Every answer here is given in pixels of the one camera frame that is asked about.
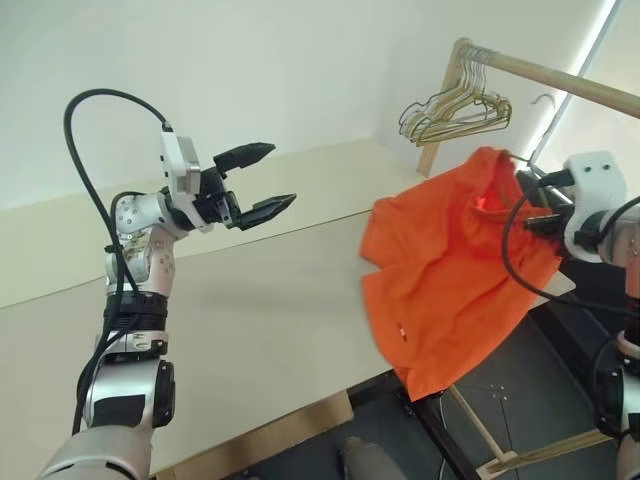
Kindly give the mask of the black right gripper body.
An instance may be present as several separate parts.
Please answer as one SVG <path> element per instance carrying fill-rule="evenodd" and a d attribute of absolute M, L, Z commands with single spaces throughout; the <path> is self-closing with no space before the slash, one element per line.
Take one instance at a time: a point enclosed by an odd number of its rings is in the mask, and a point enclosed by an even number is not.
<path fill-rule="evenodd" d="M 573 201 L 553 185 L 537 187 L 537 206 L 546 211 L 538 217 L 539 224 L 565 224 L 574 213 Z"/>

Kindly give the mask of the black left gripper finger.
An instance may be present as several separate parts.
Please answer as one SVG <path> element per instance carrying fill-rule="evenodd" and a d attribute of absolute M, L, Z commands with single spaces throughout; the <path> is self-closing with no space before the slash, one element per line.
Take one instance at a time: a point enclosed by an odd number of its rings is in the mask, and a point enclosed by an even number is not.
<path fill-rule="evenodd" d="M 213 161 L 220 173 L 226 173 L 236 168 L 244 169 L 258 163 L 275 149 L 274 144 L 254 142 L 215 155 Z"/>
<path fill-rule="evenodd" d="M 274 219 L 286 210 L 297 198 L 296 194 L 270 197 L 255 203 L 250 210 L 242 211 L 237 201 L 233 202 L 233 226 L 245 231 Z"/>

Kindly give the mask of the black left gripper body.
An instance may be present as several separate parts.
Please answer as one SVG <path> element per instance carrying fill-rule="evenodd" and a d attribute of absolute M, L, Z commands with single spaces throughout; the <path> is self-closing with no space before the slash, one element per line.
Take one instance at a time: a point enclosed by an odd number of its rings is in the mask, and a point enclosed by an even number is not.
<path fill-rule="evenodd" d="M 226 188 L 225 176 L 216 167 L 201 172 L 200 190 L 193 205 L 207 225 L 237 228 L 241 210 L 233 191 Z"/>

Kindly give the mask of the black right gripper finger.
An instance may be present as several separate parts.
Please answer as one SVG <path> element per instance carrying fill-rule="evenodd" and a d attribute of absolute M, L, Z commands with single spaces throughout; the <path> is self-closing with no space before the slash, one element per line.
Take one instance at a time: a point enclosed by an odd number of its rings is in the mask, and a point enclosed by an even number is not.
<path fill-rule="evenodd" d="M 560 235 L 563 229 L 563 218 L 559 214 L 527 218 L 524 227 L 534 235 Z"/>
<path fill-rule="evenodd" d="M 535 193 L 546 187 L 545 180 L 542 177 L 528 170 L 517 170 L 516 180 L 523 193 Z"/>

